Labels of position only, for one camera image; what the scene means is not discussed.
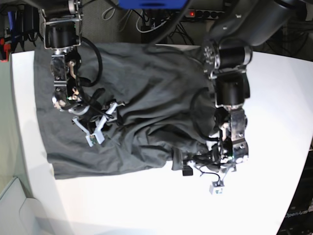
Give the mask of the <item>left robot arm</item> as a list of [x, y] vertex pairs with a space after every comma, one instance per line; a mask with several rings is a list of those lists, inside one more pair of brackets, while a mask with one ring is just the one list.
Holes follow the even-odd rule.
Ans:
[[192, 176], [196, 170], [201, 174], [225, 174], [250, 158], [246, 103], [251, 98], [251, 83], [247, 68], [254, 59], [254, 48], [310, 4], [309, 0], [234, 0], [214, 22], [202, 45], [208, 85], [195, 93], [190, 109], [195, 109], [201, 95], [212, 95], [217, 136], [205, 134], [196, 117], [191, 117], [198, 134], [212, 147], [206, 153], [184, 157], [183, 176]]

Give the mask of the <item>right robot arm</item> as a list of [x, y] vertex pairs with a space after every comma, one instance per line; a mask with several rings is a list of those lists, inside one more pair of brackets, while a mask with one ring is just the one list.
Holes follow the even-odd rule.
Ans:
[[[91, 88], [101, 79], [103, 62], [99, 49], [82, 36], [83, 7], [78, 0], [62, 0], [41, 10], [44, 19], [44, 47], [53, 51], [50, 62], [51, 74], [54, 77], [53, 106], [61, 112], [75, 115], [82, 127], [94, 131], [101, 118], [107, 122], [122, 124], [122, 117], [114, 105], [123, 103], [111, 100], [106, 104], [99, 102], [105, 93], [104, 88], [97, 89], [91, 96], [84, 87]], [[79, 68], [81, 56], [78, 47], [86, 43], [93, 49], [98, 62], [98, 72], [94, 80], [81, 77]]]

